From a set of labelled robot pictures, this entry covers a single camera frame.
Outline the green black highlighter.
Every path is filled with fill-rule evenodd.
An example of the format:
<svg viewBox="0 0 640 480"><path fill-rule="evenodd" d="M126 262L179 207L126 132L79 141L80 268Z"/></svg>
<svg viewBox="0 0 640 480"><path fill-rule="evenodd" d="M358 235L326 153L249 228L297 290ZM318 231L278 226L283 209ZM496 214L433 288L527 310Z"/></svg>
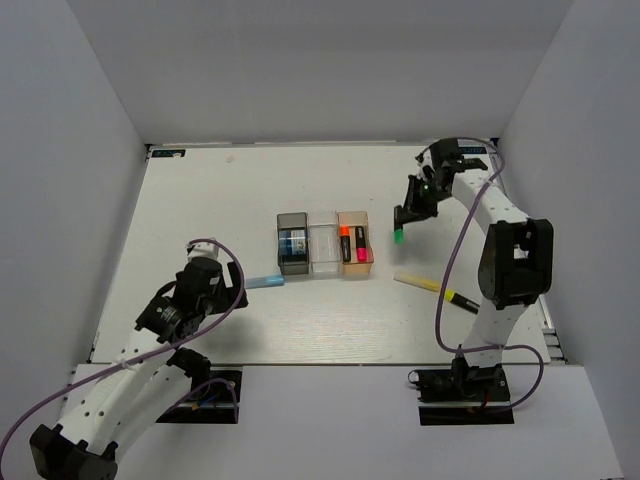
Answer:
<svg viewBox="0 0 640 480"><path fill-rule="evenodd" d="M394 243L400 245L404 242L404 225L401 221L394 221Z"/></svg>

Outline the blue highlighter pen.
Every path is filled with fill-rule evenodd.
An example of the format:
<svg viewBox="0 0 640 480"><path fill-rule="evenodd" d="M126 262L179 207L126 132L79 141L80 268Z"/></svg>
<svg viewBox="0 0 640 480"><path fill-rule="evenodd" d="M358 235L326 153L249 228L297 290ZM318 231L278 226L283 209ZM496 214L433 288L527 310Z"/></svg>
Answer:
<svg viewBox="0 0 640 480"><path fill-rule="evenodd" d="M253 277L253 278L247 278L245 280L245 289L251 290L251 289L280 287L280 286L283 286L284 283L285 283L285 279L282 275Z"/></svg>

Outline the pink black highlighter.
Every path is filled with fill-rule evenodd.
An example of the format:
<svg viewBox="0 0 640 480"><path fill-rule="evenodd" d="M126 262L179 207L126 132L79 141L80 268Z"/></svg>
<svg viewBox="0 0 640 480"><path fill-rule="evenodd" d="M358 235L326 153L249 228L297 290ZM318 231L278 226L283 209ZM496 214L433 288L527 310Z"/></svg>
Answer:
<svg viewBox="0 0 640 480"><path fill-rule="evenodd" d="M356 226L355 229L356 256L359 263L368 261L366 232L363 226Z"/></svg>

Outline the orange black highlighter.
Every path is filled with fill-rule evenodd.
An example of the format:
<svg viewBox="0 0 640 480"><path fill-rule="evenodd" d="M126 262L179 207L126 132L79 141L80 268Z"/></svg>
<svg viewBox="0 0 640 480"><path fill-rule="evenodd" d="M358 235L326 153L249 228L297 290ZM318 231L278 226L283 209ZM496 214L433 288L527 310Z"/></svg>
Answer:
<svg viewBox="0 0 640 480"><path fill-rule="evenodd" d="M339 240L341 247L342 262L349 264L352 261L351 253L351 228L348 225L339 227Z"/></svg>

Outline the yellow black highlighter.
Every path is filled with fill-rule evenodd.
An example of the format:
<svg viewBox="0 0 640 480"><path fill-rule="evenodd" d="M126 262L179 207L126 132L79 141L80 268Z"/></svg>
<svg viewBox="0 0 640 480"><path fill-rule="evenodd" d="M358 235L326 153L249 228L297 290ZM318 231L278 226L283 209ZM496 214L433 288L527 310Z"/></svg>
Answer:
<svg viewBox="0 0 640 480"><path fill-rule="evenodd" d="M474 315L478 314L480 308L478 303L450 289L445 292L445 300Z"/></svg>

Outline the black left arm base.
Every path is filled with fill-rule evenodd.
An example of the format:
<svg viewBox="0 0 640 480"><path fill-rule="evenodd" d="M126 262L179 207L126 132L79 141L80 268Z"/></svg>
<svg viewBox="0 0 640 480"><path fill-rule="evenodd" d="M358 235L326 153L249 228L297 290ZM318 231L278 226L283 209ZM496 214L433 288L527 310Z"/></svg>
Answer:
<svg viewBox="0 0 640 480"><path fill-rule="evenodd" d="M160 424L237 424L243 371L214 367L194 350L180 348L168 361L190 380L190 391L158 419Z"/></svg>

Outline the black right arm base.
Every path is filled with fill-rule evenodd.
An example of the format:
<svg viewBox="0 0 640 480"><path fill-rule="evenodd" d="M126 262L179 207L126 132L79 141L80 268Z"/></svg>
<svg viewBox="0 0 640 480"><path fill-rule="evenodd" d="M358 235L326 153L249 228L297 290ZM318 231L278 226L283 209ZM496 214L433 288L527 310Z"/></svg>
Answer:
<svg viewBox="0 0 640 480"><path fill-rule="evenodd" d="M414 369L422 426L512 425L513 407L503 367L470 366L462 356L447 368Z"/></svg>

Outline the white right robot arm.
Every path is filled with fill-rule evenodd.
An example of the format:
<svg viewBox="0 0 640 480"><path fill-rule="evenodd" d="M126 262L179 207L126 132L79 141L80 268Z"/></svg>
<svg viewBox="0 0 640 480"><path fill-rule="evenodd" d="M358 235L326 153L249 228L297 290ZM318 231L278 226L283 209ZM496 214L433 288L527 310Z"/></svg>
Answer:
<svg viewBox="0 0 640 480"><path fill-rule="evenodd" d="M483 368L501 363L517 321L551 287L554 229L505 195L496 182L502 165L491 169L465 154L458 139L440 139L416 160L419 170L409 176L405 200L394 209L395 241L402 241L405 225L437 217L448 199L466 208L465 227L477 224L485 235L477 274L482 301L469 335L452 350L467 363L451 374L452 388L472 399L488 385Z"/></svg>

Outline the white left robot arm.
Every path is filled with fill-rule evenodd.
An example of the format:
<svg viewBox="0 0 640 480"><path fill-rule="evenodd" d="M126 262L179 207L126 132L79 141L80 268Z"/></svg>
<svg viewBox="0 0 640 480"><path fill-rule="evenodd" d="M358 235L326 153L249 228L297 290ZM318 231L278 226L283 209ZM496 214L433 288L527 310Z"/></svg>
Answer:
<svg viewBox="0 0 640 480"><path fill-rule="evenodd" d="M239 265L195 257L162 287L135 321L114 363L86 378L90 390L53 427L40 425L29 439L43 479L113 479L133 442L158 418L187 402L200 402L231 382L204 355L187 348L203 321L225 319L248 304Z"/></svg>

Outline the dark grey plastic container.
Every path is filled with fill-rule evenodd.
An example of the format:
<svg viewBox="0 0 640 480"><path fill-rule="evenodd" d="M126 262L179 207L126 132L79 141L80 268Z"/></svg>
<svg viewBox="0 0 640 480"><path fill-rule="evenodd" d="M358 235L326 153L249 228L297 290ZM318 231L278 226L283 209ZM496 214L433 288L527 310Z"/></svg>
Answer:
<svg viewBox="0 0 640 480"><path fill-rule="evenodd" d="M278 266L282 275L309 273L307 219L305 212L280 213L276 216Z"/></svg>

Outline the right corner label sticker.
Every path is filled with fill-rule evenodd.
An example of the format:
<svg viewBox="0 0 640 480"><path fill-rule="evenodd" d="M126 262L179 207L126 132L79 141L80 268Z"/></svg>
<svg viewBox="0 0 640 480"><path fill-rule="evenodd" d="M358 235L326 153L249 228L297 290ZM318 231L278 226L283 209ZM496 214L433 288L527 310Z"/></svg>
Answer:
<svg viewBox="0 0 640 480"><path fill-rule="evenodd" d="M485 147L480 146L460 146L460 152L463 155L486 155L487 150Z"/></svg>

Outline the corner label sticker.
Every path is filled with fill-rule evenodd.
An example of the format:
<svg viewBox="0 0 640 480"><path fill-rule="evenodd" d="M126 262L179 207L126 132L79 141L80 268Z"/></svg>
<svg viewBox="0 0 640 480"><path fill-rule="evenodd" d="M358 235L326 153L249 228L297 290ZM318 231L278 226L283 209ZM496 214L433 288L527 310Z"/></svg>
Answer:
<svg viewBox="0 0 640 480"><path fill-rule="evenodd" d="M181 158L186 155L185 149L154 149L152 158Z"/></svg>
<svg viewBox="0 0 640 480"><path fill-rule="evenodd" d="M480 146L460 146L460 152L463 155L486 155L487 150L485 147Z"/></svg>

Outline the orange plastic container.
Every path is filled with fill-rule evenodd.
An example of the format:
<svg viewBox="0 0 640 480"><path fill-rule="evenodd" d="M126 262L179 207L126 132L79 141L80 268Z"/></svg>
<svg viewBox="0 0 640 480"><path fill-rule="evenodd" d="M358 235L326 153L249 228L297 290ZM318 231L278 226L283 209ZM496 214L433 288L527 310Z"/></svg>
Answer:
<svg viewBox="0 0 640 480"><path fill-rule="evenodd" d="M365 211L340 211L337 218L342 273L364 279L374 264L368 214Z"/></svg>

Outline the clear plastic container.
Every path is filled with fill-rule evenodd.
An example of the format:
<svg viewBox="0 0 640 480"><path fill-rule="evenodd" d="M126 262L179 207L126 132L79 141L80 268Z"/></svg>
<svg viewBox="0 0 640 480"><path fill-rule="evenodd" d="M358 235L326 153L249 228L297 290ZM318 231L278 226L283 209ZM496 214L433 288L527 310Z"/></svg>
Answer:
<svg viewBox="0 0 640 480"><path fill-rule="evenodd" d="M341 265L337 213L312 211L308 213L307 220L311 274L320 277L337 275Z"/></svg>

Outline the left corner label sticker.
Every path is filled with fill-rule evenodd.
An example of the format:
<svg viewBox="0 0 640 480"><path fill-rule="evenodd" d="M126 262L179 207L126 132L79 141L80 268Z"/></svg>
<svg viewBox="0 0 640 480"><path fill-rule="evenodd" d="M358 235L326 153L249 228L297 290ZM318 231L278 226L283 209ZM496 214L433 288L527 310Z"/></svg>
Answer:
<svg viewBox="0 0 640 480"><path fill-rule="evenodd" d="M186 155L185 149L154 149L152 158L181 158Z"/></svg>

